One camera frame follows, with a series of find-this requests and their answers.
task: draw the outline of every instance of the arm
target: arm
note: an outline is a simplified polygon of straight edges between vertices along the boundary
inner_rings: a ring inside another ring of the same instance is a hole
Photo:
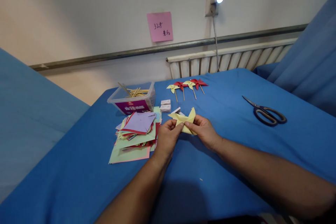
[[[210,121],[199,115],[193,124],[185,125],[198,134],[208,149],[293,216],[312,219],[335,203],[335,185],[298,165],[220,137]]]
[[[147,223],[183,123],[169,120],[160,127],[157,147],[132,181],[96,220],[104,223]]]

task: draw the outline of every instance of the scissor handle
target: scissor handle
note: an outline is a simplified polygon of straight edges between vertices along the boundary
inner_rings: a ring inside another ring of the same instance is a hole
[[[266,124],[268,126],[274,127],[278,124],[278,121],[273,117],[270,116],[269,113],[265,112],[265,110],[261,108],[254,108],[253,113],[256,116],[256,118],[262,122],[263,124]],[[258,113],[262,114],[265,118],[267,118],[269,121],[264,120]]]
[[[274,110],[274,109],[272,109],[272,108],[269,108],[269,107],[263,107],[263,106],[260,106],[260,108],[261,108],[262,110],[264,110],[264,111],[266,112],[266,114],[268,114],[269,116],[273,117],[278,123],[280,123],[280,124],[284,124],[284,123],[287,122],[287,118],[286,118],[283,114],[281,114],[280,112],[278,112],[278,111],[276,111],[276,110]],[[280,119],[277,118],[277,117],[275,117],[274,115],[272,115],[272,113],[270,113],[270,112],[268,112],[268,111],[273,112],[273,113],[276,114]]]

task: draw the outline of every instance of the radiator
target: radiator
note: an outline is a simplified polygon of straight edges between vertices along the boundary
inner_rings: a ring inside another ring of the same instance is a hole
[[[297,38],[250,44],[218,50],[219,69],[227,71],[246,68],[253,71],[257,66],[280,62]],[[217,72],[216,51],[168,57],[171,78],[182,78]]]

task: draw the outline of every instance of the stack of colored paper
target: stack of colored paper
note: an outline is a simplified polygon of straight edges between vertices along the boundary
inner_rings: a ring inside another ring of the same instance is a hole
[[[159,107],[154,107],[154,112],[134,112],[124,118],[116,127],[117,140],[109,163],[149,158],[149,153],[155,149],[161,122]]]

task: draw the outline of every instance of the hand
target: hand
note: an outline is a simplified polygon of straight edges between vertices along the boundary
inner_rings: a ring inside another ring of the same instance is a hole
[[[185,122],[185,125],[194,131],[204,145],[211,151],[216,150],[216,146],[220,145],[223,141],[222,137],[217,134],[211,122],[200,115],[196,115],[194,123]]]
[[[176,120],[170,119],[159,129],[157,147],[153,156],[166,162],[172,158],[177,138],[184,127],[183,123],[176,125]]]

